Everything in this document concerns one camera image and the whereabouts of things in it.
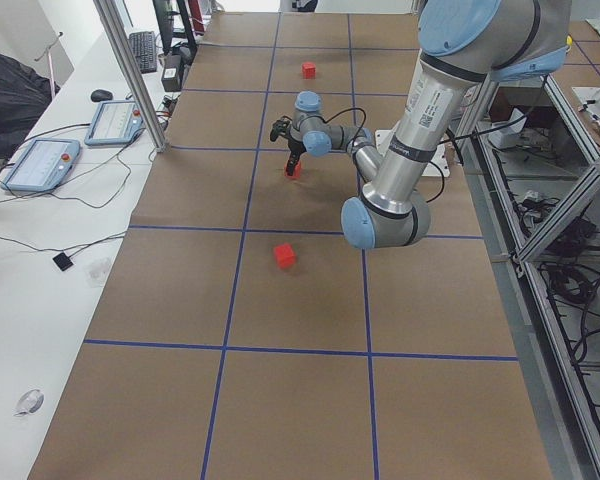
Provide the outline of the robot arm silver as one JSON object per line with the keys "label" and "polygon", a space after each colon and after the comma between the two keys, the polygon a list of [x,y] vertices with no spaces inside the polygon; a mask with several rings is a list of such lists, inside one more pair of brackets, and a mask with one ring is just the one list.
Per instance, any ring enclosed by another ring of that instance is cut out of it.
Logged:
{"label": "robot arm silver", "polygon": [[495,82],[547,75],[566,57],[569,1],[428,1],[419,15],[420,55],[402,118],[385,152],[361,127],[329,124],[321,98],[303,91],[291,117],[272,126],[283,137],[292,173],[303,153],[346,152],[364,184],[346,200],[341,226],[355,248],[400,247],[422,239],[430,225],[427,202],[416,185],[466,92]]}

